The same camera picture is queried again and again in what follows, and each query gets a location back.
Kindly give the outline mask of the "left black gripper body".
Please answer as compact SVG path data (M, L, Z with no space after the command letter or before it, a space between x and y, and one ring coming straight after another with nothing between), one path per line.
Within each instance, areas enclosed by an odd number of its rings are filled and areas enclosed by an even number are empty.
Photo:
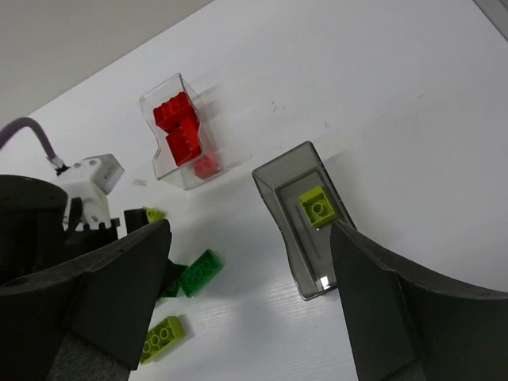
M118 239L119 220L78 229L81 198L43 180L1 176L1 283L73 260Z

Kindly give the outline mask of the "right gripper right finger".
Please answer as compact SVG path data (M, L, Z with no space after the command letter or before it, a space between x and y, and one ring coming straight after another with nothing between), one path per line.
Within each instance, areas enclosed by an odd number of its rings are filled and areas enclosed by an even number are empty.
M330 246L360 380L505 380L507 293L450 278L343 222Z

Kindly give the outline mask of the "lime 2x2 brick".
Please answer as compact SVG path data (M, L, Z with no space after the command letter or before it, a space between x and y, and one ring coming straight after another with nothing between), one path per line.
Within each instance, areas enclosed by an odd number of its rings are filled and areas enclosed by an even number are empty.
M300 194L298 201L310 225L315 229L321 228L338 217L337 211L321 185Z

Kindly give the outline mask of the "red 2x4 brick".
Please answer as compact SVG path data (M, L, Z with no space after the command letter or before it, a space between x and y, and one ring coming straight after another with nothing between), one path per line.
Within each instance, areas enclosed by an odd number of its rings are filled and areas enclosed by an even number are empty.
M199 128L198 115L185 91L180 91L152 112L155 124L166 132L184 122L189 122L196 130Z

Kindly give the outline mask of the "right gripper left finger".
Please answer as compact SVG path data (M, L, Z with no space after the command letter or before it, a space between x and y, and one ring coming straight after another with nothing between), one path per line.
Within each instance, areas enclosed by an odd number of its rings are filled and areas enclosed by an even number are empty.
M127 380L164 279L163 219L1 286L3 380Z

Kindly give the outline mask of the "red arched brick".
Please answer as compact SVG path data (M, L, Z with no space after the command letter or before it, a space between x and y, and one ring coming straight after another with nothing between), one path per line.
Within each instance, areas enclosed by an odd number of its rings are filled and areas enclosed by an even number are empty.
M177 125L169 131L166 141L177 166L195 159L202 153L198 139L198 130L189 122Z

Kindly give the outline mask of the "green 2x4 brick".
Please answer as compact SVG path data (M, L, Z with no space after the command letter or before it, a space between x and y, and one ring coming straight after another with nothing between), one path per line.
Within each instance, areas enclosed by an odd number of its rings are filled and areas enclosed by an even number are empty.
M192 298L223 268L222 262L211 249L207 249L178 278L187 298Z

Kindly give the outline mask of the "lime yellow brick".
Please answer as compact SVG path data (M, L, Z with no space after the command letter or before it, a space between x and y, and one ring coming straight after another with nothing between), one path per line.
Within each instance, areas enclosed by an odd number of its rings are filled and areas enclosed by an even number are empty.
M144 206L143 210L149 223L159 221L165 218L166 213L160 209Z

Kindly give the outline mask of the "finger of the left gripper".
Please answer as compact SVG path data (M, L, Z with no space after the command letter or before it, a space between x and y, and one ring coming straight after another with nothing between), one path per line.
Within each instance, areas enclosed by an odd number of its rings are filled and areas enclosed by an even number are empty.
M148 217L143 208L125 210L124 219L128 237L144 237L144 227L148 224Z

